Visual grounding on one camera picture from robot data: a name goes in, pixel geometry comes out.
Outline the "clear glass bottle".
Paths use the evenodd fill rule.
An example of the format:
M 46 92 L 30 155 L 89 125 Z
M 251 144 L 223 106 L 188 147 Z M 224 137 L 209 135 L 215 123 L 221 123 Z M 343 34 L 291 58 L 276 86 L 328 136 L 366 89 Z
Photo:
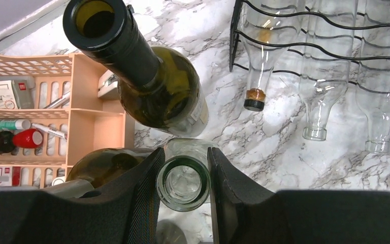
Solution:
M 355 91 L 368 120 L 365 150 L 390 154 L 390 1 L 367 1 Z
M 357 1 L 315 1 L 311 9 L 331 15 L 334 22 L 355 27 Z M 321 18 L 309 16 L 306 42 L 351 57 L 353 41 L 353 30 L 330 27 Z M 332 60 L 312 47 L 304 48 L 298 93 L 306 107 L 305 139 L 326 140 L 330 111 L 347 89 L 350 65 L 347 60 Z
M 188 212 L 210 202 L 210 147 L 218 144 L 193 138 L 172 138 L 166 143 L 166 161 L 156 178 L 157 192 L 165 206 Z

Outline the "green bottle cream label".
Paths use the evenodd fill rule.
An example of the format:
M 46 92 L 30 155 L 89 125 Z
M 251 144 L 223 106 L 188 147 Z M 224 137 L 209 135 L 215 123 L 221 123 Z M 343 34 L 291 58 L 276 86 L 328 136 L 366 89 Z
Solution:
M 172 48 L 150 46 L 123 1 L 70 1 L 63 30 L 118 77 L 120 102 L 134 120 L 180 137 L 205 129 L 208 106 L 194 66 Z

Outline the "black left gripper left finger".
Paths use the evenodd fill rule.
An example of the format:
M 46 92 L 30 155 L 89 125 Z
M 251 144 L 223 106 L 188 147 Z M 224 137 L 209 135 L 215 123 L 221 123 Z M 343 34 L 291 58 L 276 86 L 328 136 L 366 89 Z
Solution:
M 162 148 L 116 179 L 64 199 L 43 190 L 0 191 L 0 243 L 155 243 Z

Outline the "green wine bottle silver neck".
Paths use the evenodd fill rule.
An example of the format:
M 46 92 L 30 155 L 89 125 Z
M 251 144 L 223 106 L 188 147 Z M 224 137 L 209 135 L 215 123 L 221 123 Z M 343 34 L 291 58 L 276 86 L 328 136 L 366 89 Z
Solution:
M 70 170 L 64 183 L 44 191 L 63 199 L 80 198 L 105 185 L 145 160 L 153 149 L 103 148 L 80 159 Z

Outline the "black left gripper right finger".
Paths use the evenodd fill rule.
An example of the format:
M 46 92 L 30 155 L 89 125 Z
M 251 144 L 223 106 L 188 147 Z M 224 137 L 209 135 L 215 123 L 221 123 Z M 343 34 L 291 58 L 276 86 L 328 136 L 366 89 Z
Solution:
M 272 192 L 208 149 L 214 243 L 390 243 L 390 192 Z

